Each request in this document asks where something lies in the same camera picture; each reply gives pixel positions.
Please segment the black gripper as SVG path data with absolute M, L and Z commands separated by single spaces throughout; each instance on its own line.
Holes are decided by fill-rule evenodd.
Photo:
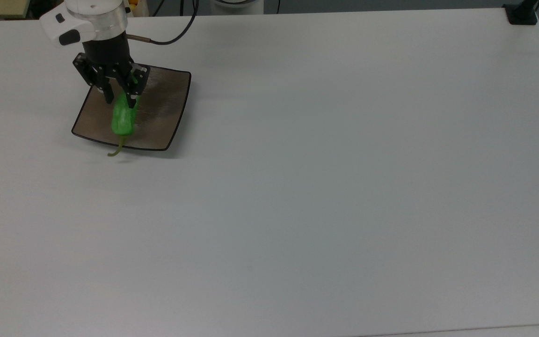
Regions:
M 82 46 L 84 52 L 75 57 L 73 66 L 87 85 L 96 86 L 103 93 L 105 102 L 111 104 L 114 93 L 109 80 L 117 82 L 122 88 L 118 109 L 136 110 L 141 99 L 138 89 L 146 87 L 151 68 L 133 61 L 127 35 L 88 41 Z

